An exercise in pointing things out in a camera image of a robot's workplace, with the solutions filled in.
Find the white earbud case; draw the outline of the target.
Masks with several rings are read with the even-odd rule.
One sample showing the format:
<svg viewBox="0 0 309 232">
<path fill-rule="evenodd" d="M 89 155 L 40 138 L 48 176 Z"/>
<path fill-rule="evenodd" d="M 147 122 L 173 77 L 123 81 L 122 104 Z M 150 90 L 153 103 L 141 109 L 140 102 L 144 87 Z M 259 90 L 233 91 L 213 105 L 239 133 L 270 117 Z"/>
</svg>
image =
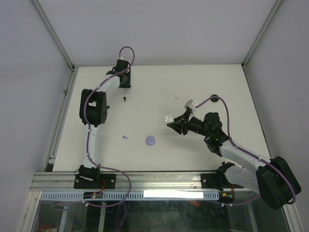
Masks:
<svg viewBox="0 0 309 232">
<path fill-rule="evenodd" d="M 166 115 L 164 121 L 168 124 L 171 122 L 174 122 L 174 116 L 173 115 Z"/>
</svg>

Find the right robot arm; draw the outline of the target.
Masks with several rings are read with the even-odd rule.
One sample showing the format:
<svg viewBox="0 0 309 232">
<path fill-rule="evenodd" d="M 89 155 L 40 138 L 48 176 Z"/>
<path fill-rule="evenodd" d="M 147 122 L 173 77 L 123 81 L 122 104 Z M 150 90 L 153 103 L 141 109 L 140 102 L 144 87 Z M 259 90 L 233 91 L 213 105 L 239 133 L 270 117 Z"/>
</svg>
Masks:
<svg viewBox="0 0 309 232">
<path fill-rule="evenodd" d="M 268 159 L 232 142 L 222 130 L 217 112 L 207 113 L 204 120 L 200 120 L 186 110 L 167 126 L 180 135 L 191 131 L 204 136 L 210 152 L 229 160 L 216 170 L 214 188 L 218 190 L 229 184 L 242 186 L 258 194 L 276 210 L 291 203 L 301 192 L 301 186 L 285 159 L 280 156 Z"/>
</svg>

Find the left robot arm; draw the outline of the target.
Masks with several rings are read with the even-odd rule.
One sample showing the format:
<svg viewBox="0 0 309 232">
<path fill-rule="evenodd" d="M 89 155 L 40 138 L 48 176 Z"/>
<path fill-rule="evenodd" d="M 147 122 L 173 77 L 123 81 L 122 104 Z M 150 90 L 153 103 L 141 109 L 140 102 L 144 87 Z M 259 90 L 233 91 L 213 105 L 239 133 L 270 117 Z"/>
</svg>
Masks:
<svg viewBox="0 0 309 232">
<path fill-rule="evenodd" d="M 85 149 L 82 165 L 92 169 L 99 166 L 98 133 L 108 114 L 107 93 L 117 88 L 131 88 L 131 62 L 119 58 L 103 81 L 94 89 L 83 89 L 79 117 L 84 124 Z"/>
</svg>

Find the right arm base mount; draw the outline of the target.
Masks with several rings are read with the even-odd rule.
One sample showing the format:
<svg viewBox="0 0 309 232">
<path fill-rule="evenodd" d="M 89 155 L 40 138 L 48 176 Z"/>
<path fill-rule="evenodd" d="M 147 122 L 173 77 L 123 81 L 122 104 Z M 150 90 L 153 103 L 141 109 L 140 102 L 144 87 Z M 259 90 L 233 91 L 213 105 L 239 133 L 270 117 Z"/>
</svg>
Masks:
<svg viewBox="0 0 309 232">
<path fill-rule="evenodd" d="M 203 189 L 216 189 L 223 191 L 225 188 L 232 188 L 232 184 L 227 180 L 225 173 L 227 169 L 233 167 L 235 164 L 231 162 L 223 162 L 222 165 L 212 173 L 202 173 L 201 187 Z"/>
</svg>

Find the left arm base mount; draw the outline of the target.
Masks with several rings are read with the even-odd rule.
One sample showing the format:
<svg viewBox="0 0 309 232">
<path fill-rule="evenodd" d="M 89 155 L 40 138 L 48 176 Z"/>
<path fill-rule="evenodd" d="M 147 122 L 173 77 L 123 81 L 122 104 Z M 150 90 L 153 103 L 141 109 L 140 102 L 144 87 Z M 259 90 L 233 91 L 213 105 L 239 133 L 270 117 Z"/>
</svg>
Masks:
<svg viewBox="0 0 309 232">
<path fill-rule="evenodd" d="M 81 165 L 75 174 L 74 189 L 115 189 L 116 174 L 104 174 L 99 168 Z"/>
</svg>

